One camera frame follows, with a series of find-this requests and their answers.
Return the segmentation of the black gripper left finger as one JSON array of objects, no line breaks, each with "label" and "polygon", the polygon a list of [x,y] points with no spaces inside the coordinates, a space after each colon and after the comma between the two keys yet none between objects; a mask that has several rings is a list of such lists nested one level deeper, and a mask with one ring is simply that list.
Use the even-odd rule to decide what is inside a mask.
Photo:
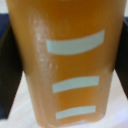
[{"label": "black gripper left finger", "polygon": [[22,71],[9,15],[0,14],[0,119],[9,116]]}]

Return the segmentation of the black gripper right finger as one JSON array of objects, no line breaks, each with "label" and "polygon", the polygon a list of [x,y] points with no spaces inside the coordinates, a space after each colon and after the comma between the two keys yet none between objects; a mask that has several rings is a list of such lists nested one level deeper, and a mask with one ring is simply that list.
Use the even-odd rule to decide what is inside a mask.
[{"label": "black gripper right finger", "polygon": [[128,98],[128,19],[123,22],[115,70]]}]

